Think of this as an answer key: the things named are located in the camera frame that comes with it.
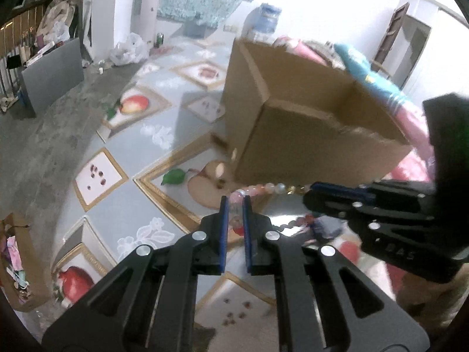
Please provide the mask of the person's right hand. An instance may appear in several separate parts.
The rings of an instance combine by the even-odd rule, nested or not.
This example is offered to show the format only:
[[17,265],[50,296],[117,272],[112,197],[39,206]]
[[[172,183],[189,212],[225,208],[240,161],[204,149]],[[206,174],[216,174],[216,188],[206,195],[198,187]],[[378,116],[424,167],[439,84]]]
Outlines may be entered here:
[[397,304],[428,333],[445,330],[468,297],[468,266],[463,266],[446,284],[407,273],[396,294]]

